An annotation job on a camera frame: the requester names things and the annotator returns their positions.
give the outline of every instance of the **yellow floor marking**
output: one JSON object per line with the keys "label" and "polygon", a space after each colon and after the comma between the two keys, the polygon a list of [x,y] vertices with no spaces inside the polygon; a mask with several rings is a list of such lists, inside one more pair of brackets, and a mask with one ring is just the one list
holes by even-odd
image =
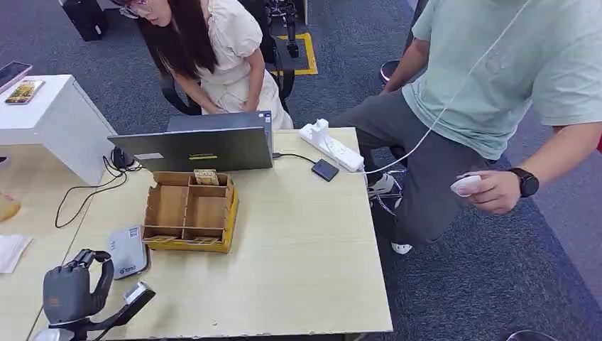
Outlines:
{"label": "yellow floor marking", "polygon": [[[279,39],[288,39],[287,36],[278,36]],[[300,75],[317,75],[318,74],[318,67],[316,64],[316,55],[314,54],[314,44],[312,42],[312,37],[310,36],[309,33],[302,33],[302,34],[297,34],[295,36],[295,39],[299,40],[303,40],[303,43],[305,44],[305,54],[307,55],[307,69],[299,69],[299,70],[295,70],[295,75],[300,76]]]}

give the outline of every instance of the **laptop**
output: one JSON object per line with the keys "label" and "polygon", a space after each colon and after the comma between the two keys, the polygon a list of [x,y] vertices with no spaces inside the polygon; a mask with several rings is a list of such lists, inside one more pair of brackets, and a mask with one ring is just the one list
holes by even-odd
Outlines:
{"label": "laptop", "polygon": [[266,131],[270,154],[274,152],[272,144],[271,112],[237,112],[215,115],[177,115],[171,117],[168,131],[191,131],[210,129],[233,129],[260,126]]}
{"label": "laptop", "polygon": [[149,171],[242,171],[272,168],[263,127],[110,136],[109,141]]}

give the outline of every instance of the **power strip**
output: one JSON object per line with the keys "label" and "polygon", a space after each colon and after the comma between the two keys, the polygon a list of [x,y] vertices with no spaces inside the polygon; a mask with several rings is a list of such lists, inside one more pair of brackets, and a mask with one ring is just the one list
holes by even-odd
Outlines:
{"label": "power strip", "polygon": [[316,124],[306,124],[299,130],[299,135],[301,135],[301,139],[342,164],[347,170],[355,172],[363,167],[361,155],[328,134],[327,120],[318,119]]}

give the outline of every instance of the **white paper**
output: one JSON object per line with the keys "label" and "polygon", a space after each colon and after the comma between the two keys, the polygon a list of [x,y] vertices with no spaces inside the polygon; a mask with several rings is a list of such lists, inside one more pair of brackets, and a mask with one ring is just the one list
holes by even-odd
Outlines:
{"label": "white paper", "polygon": [[0,236],[0,274],[11,274],[31,238],[13,234]]}

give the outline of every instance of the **wooden organizer box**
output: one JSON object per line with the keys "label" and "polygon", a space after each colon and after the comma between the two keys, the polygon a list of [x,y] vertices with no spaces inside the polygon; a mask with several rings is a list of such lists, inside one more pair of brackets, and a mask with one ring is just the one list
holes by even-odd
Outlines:
{"label": "wooden organizer box", "polygon": [[194,173],[154,172],[142,238],[151,249],[227,253],[239,199],[227,174],[219,186],[198,185]]}

